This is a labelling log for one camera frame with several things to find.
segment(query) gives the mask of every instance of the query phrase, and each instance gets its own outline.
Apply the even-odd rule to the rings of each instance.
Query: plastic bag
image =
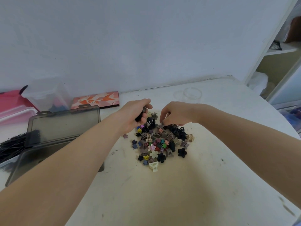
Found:
[[[266,88],[268,76],[265,73],[255,71],[247,86],[256,94],[260,95]]]
[[[298,0],[297,3],[295,4],[295,7],[292,9],[291,13],[288,15],[288,18],[286,19],[286,21],[284,22],[280,31],[278,32],[275,40],[278,40],[281,42],[285,42],[287,40],[292,20],[298,16],[301,16],[301,0]]]

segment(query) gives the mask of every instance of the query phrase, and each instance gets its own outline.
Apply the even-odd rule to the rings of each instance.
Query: table surface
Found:
[[[186,87],[203,92],[201,103],[272,127],[299,139],[285,118],[232,77],[120,94],[120,105],[151,98],[160,111]],[[104,119],[119,108],[100,110]],[[0,128],[1,139],[26,131]],[[198,124],[186,124],[195,141],[183,159],[174,154],[154,173],[131,148],[134,131],[122,137],[66,225],[273,225],[291,226],[300,209],[250,170],[229,148]],[[0,189],[9,176],[0,171]]]

